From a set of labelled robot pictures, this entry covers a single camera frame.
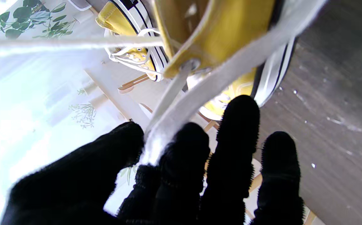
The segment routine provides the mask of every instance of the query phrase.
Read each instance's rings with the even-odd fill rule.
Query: shoe label
[[[138,4],[138,0],[120,0],[120,2],[124,4],[127,10],[130,10],[132,7]]]

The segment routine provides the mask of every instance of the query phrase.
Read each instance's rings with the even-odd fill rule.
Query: gray floor
[[[106,0],[89,2],[100,10]],[[281,87],[261,109],[260,141],[287,131],[306,205],[327,225],[362,224],[362,0],[327,4]]]

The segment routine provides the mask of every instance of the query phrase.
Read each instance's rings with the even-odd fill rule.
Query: black glove
[[[248,96],[232,100],[217,134],[217,148],[207,171],[209,137],[194,123],[186,124],[166,147],[156,167],[140,166],[133,191],[117,217],[103,210],[115,189],[117,173],[138,161],[143,132],[122,124],[12,189],[2,224],[242,224],[244,198],[252,181],[259,109]],[[295,144],[276,132],[262,154],[263,184],[256,218],[251,224],[302,224],[300,169]]]

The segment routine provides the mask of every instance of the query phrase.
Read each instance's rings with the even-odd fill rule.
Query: yellow sneaker
[[[188,88],[193,88],[212,69],[264,35],[288,11],[287,6],[288,1],[276,0],[156,0],[158,28],[171,59],[164,77],[173,78],[183,63],[194,59],[199,66],[187,79]],[[221,120],[227,104],[241,94],[254,97],[262,106],[285,75],[293,45],[294,39],[264,65],[242,75],[200,112]]]
[[[111,35],[149,35],[159,33],[152,27],[150,16],[141,1],[110,0],[100,11],[96,22]],[[145,72],[153,81],[161,81],[167,58],[161,47],[105,48],[112,61]]]

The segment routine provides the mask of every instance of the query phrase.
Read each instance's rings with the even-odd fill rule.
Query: white shoelace
[[[141,156],[141,163],[157,165],[165,146],[202,105],[221,93],[239,76],[262,64],[280,46],[285,45],[293,37],[300,34],[313,21],[326,1],[290,0],[289,3],[294,4],[293,9],[266,35],[243,47],[209,73],[178,102],[169,107],[185,84],[187,75],[196,68],[193,60],[186,62],[166,90],[145,132],[146,144],[145,151]],[[161,37],[120,36],[79,40],[0,40],[0,57],[10,54],[74,49],[154,46],[163,46]]]
[[[326,0],[295,0],[294,9],[281,19],[266,35],[243,47],[221,66],[215,68],[204,80],[189,90],[178,102],[169,107],[162,115],[154,112],[157,122],[151,121],[151,130],[145,132],[145,151],[141,156],[142,164],[157,165],[166,145],[178,130],[204,105],[214,98],[239,76],[262,64],[280,46],[300,34],[316,17]],[[190,67],[181,68],[180,74]],[[168,89],[166,94],[178,93],[181,89]],[[158,108],[168,107],[166,96],[162,98]]]
[[[146,28],[146,29],[141,30],[137,36],[142,37],[149,32],[160,34],[160,31],[158,31],[155,28]],[[139,58],[135,58],[135,59],[138,59],[138,60],[135,60],[133,58],[132,54],[128,54],[128,51],[131,50],[132,48],[133,47],[125,47],[118,52],[111,53],[111,56],[109,56],[109,58],[114,62],[119,62],[127,67],[133,68],[135,70],[139,70],[144,73],[161,75],[161,73],[159,73],[155,70],[149,70],[148,68],[143,68],[143,67],[139,66],[139,65],[145,64],[146,62],[148,62],[150,60],[151,50],[149,48],[148,48],[147,54],[145,55],[144,61],[139,61]]]

